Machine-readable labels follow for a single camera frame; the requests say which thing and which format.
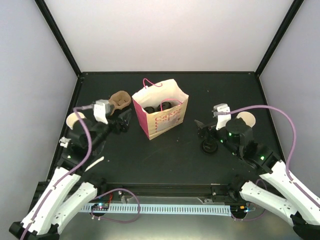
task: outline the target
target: white perforated rail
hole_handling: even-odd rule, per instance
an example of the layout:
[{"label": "white perforated rail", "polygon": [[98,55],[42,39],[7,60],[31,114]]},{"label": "white perforated rail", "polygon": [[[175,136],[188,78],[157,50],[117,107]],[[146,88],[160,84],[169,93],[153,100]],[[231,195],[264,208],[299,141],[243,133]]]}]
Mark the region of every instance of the white perforated rail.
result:
[{"label": "white perforated rail", "polygon": [[[93,203],[87,203],[79,212],[90,213]],[[141,214],[218,215],[230,217],[228,205],[180,205],[180,204],[140,204]],[[111,203],[108,210],[94,213],[136,214],[137,204]]]}]

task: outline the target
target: pink bag handle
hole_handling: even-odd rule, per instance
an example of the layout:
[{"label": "pink bag handle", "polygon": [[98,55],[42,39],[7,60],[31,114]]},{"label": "pink bag handle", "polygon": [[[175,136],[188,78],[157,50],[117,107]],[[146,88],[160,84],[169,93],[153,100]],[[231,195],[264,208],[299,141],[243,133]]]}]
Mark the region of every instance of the pink bag handle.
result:
[{"label": "pink bag handle", "polygon": [[156,87],[162,87],[162,83],[161,83],[160,86],[157,86],[157,85],[155,85],[153,82],[149,81],[147,78],[144,78],[142,82],[143,82],[143,87],[144,87],[145,89],[147,88],[145,81],[149,82],[150,84],[152,84],[152,85],[154,85],[154,86],[156,86]]},{"label": "pink bag handle", "polygon": [[178,99],[175,99],[175,98],[166,98],[166,99],[163,99],[163,100],[161,101],[161,103],[160,103],[161,112],[162,112],[162,103],[163,103],[164,101],[168,101],[168,100],[177,101],[177,102],[179,102],[180,104],[182,104],[181,101],[179,101]]}]

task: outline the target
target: black tabletop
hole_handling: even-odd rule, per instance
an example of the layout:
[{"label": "black tabletop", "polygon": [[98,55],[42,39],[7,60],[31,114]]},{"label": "black tabletop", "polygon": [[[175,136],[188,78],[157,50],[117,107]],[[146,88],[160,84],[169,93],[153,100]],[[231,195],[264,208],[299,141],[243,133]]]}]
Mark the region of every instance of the black tabletop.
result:
[{"label": "black tabletop", "polygon": [[[182,124],[149,140],[141,129],[133,104],[133,115],[127,133],[110,134],[102,154],[105,159],[94,168],[108,183],[210,185],[228,184],[236,174],[257,179],[252,169],[222,146],[214,155],[200,150],[194,120],[212,122],[214,105],[227,103],[231,110],[265,104],[259,80],[252,73],[89,73],[85,75],[77,106],[95,100],[109,99],[120,90],[131,96],[142,87],[143,78],[157,83],[175,79],[189,95]],[[254,138],[280,153],[268,112],[251,111],[256,117]],[[89,119],[92,111],[85,111]]]}]

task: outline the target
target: black metal frame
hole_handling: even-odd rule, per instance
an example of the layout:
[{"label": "black metal frame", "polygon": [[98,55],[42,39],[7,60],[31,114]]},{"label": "black metal frame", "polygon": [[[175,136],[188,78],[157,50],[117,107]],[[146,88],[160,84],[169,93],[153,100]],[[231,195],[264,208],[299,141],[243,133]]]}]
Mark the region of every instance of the black metal frame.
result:
[{"label": "black metal frame", "polygon": [[[73,57],[73,55],[72,55],[72,53],[71,53],[71,51],[70,51],[70,49],[69,49],[64,37],[62,35],[62,33],[59,30],[59,27],[57,26],[57,24],[56,24],[56,22],[54,20],[54,17],[50,13],[50,10],[49,10],[48,6],[46,5],[45,0],[34,0],[34,1],[36,2],[38,8],[40,9],[44,19],[47,22],[47,24],[49,25],[53,35],[55,36],[57,42],[59,43],[59,45],[61,47],[63,53],[65,54],[66,58],[68,59],[68,61],[69,61],[70,65],[71,65],[74,73],[78,77],[77,82],[76,82],[76,86],[75,86],[75,89],[74,89],[74,92],[73,92],[73,95],[72,95],[72,98],[71,98],[71,102],[70,102],[70,105],[68,107],[68,113],[70,113],[72,111],[72,108],[77,103],[78,96],[79,96],[79,93],[80,93],[80,90],[81,90],[81,87],[82,87],[82,83],[83,83],[83,81],[85,79],[86,74],[88,74],[88,73],[87,72],[81,72],[81,70],[80,70],[75,58]],[[262,95],[264,97],[265,104],[267,104],[267,100],[266,100],[266,97],[264,95],[264,91],[263,91],[262,86],[261,86],[260,75],[263,72],[263,70],[265,69],[266,65],[268,64],[268,62],[269,62],[270,58],[272,57],[275,49],[277,48],[279,42],[281,41],[282,37],[284,36],[286,30],[288,29],[290,23],[294,19],[296,13],[298,12],[298,10],[299,10],[299,8],[300,8],[300,6],[302,5],[303,2],[304,2],[304,0],[294,0],[292,2],[287,14],[285,15],[280,27],[278,28],[274,38],[272,39],[272,41],[271,41],[266,53],[264,54],[264,56],[263,56],[263,58],[262,58],[262,60],[261,60],[261,62],[259,64],[258,68],[256,69],[255,72],[251,72],[252,74],[255,74],[256,80],[258,81],[258,83],[260,85],[260,90],[261,90],[261,93],[262,93]],[[270,117],[271,122],[273,122],[270,112],[269,112],[269,117]],[[278,139],[274,124],[273,124],[273,131],[275,133],[277,143],[280,146],[280,141]],[[61,134],[60,134],[60,138],[62,136],[64,136],[66,133],[67,133],[67,125],[64,123],[64,125],[62,127]],[[55,167],[55,164],[56,164],[56,160],[59,159],[61,153],[62,153],[62,150],[61,150],[61,148],[59,147],[59,144],[58,144],[57,148],[56,148],[56,151],[54,153],[54,156],[53,156],[53,161],[52,161],[50,169],[49,169],[49,174],[47,176],[48,180],[50,180],[52,175],[53,175],[53,170],[54,170],[54,167]]]}]

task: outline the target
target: gift bag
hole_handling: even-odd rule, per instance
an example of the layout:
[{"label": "gift bag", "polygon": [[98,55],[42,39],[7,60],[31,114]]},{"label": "gift bag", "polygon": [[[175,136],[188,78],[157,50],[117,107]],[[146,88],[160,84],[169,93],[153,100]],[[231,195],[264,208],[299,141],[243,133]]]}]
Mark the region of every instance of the gift bag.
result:
[{"label": "gift bag", "polygon": [[[140,126],[152,140],[184,121],[189,96],[178,87],[174,79],[153,84],[145,78],[143,85],[144,87],[132,96],[132,100]],[[173,107],[154,113],[144,110],[146,107],[157,109],[163,102],[170,102]]]}]

